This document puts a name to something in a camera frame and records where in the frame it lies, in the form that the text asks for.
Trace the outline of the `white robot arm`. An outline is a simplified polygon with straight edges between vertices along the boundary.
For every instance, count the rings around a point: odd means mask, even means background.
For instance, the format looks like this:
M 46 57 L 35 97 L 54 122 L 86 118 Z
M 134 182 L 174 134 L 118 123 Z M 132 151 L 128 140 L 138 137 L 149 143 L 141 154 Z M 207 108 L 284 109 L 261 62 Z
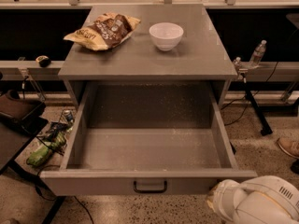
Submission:
M 299 190 L 273 175 L 223 180 L 206 203 L 224 224 L 299 224 Z

